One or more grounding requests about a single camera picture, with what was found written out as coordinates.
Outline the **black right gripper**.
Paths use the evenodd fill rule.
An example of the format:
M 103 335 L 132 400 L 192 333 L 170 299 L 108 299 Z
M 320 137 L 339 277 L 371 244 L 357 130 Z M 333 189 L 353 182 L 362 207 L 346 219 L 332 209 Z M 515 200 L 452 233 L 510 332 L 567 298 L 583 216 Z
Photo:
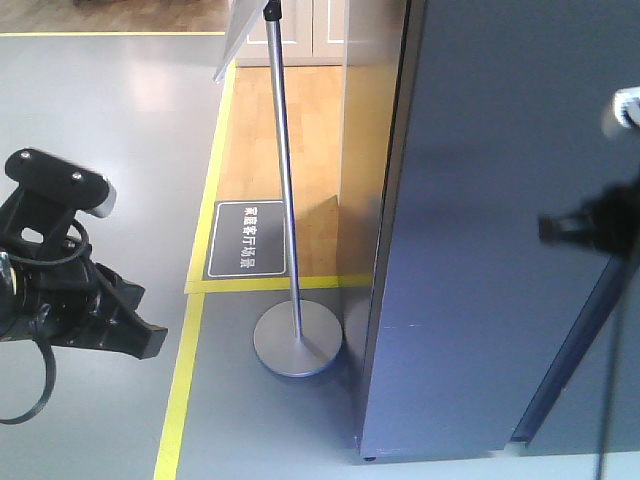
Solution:
M 639 240 L 639 176 L 607 186 L 574 211 L 539 215 L 538 238 L 547 245 L 573 245 L 630 260 Z

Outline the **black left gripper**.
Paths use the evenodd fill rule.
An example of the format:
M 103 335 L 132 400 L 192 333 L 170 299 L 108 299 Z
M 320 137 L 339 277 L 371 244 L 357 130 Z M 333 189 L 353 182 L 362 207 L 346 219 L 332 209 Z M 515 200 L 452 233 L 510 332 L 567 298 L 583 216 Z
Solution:
M 41 335 L 54 346 L 157 356 L 168 329 L 145 322 L 145 289 L 90 258 L 20 262 L 1 252 L 1 339 Z

